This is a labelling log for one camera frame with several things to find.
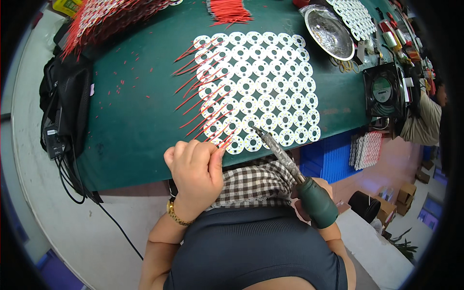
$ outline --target metal bowl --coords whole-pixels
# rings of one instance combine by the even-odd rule
[[[304,22],[316,43],[329,55],[347,61],[354,56],[354,43],[348,30],[326,7],[306,10]]]

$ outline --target person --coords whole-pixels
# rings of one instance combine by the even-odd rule
[[[317,229],[298,218],[295,180],[276,157],[223,173],[224,151],[192,140],[165,152],[178,193],[149,233],[139,290],[354,290],[337,224]],[[299,200],[295,208],[309,220]]]
[[[437,145],[440,137],[442,107],[446,106],[445,84],[435,80],[437,103],[432,101],[423,90],[420,91],[419,116],[413,116],[411,110],[404,122],[395,126],[395,132],[404,140],[426,146]]]

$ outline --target checkered cloth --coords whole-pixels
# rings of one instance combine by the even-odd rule
[[[218,207],[290,206],[296,184],[274,155],[224,168],[222,176],[221,194],[206,211]]]

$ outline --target green work mat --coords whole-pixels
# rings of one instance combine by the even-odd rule
[[[191,140],[196,134],[185,137],[186,133],[203,120],[200,116],[189,126],[178,129],[198,114],[201,104],[182,115],[200,100],[195,96],[173,112],[182,103],[186,89],[176,95],[173,93],[194,74],[177,77],[171,74],[193,59],[193,55],[173,62],[186,51],[195,37],[203,34],[212,36],[218,32],[230,34],[234,31],[300,34],[306,40],[309,63],[314,71],[312,77],[316,81],[315,94],[319,100],[317,110],[321,116],[318,124],[321,138],[369,122],[365,112],[362,73],[341,73],[338,66],[331,64],[328,54],[311,38],[303,17],[291,1],[244,1],[244,6],[255,20],[247,25],[234,24],[228,29],[226,25],[209,27],[213,21],[201,1],[184,1],[180,5],[169,6],[158,12],[143,29],[121,39],[95,62],[95,94],[90,100],[89,133],[84,152],[77,160],[83,183],[89,190],[127,187],[171,178],[163,153],[179,140]],[[369,5],[367,8],[372,16],[378,18],[374,10],[377,6]],[[255,92],[254,96],[257,98],[259,94]],[[245,135],[244,131],[240,133],[242,138]],[[205,136],[201,135],[198,139],[203,141]],[[286,149],[297,146],[300,145],[294,142]],[[269,154],[271,152],[264,147],[254,153],[246,150],[238,155],[226,153],[223,165]]]

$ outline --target yellow package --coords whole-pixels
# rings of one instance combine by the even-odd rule
[[[74,17],[81,4],[81,0],[57,0],[53,3],[53,9]]]

